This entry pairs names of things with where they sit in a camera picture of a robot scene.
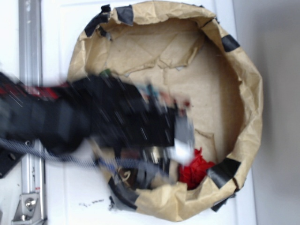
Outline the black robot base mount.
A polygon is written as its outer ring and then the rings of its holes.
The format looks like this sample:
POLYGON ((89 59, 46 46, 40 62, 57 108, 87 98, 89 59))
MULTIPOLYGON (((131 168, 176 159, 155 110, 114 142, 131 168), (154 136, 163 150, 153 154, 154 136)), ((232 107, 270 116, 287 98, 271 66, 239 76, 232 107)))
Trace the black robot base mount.
POLYGON ((0 149, 0 178, 5 176, 18 164, 24 154, 0 149))

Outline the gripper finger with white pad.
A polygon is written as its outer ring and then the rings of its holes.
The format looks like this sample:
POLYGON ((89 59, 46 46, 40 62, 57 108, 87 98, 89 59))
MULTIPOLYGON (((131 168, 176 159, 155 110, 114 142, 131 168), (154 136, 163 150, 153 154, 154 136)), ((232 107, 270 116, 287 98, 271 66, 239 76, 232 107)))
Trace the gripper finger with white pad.
POLYGON ((194 126, 187 116, 175 117, 175 140, 186 144, 195 144, 194 126))
POLYGON ((174 145, 167 148, 168 157, 179 164, 190 164, 194 159, 194 143, 189 140, 182 142, 174 140, 174 145))

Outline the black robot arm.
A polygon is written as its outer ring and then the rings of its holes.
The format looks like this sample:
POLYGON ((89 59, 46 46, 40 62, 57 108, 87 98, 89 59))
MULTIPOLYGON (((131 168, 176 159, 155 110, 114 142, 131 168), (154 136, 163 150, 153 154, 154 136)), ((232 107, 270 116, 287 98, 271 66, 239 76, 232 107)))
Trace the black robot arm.
POLYGON ((25 86, 1 74, 0 136, 38 139, 56 155, 74 152, 86 138, 113 148, 117 157, 123 149, 158 147, 172 160, 188 164, 195 144, 188 105, 109 71, 54 87, 25 86))

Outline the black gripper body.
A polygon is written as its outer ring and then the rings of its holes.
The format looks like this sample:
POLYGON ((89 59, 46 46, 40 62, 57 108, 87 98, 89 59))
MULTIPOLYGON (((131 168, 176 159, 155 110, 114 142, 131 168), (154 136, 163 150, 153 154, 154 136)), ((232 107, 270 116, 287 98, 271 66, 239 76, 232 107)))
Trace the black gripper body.
POLYGON ((143 97, 133 84, 93 76, 91 133, 101 147, 174 145, 175 109, 159 103, 153 92, 143 97))

